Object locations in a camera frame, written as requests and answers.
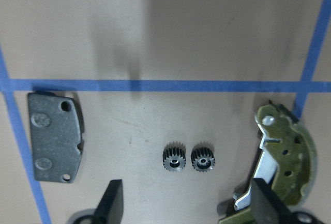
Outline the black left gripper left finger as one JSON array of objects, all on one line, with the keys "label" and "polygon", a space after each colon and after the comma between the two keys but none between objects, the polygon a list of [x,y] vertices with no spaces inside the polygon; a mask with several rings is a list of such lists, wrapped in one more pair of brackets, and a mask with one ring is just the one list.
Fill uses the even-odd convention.
[{"label": "black left gripper left finger", "polygon": [[121,223],[124,213],[122,180],[111,180],[96,210],[93,223]]}]

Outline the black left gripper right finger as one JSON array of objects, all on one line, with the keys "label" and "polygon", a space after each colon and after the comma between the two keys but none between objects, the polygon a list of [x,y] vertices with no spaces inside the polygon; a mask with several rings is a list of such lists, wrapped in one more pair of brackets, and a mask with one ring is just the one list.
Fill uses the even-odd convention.
[{"label": "black left gripper right finger", "polygon": [[300,223],[261,178],[253,178],[251,181],[250,208],[256,223]]}]

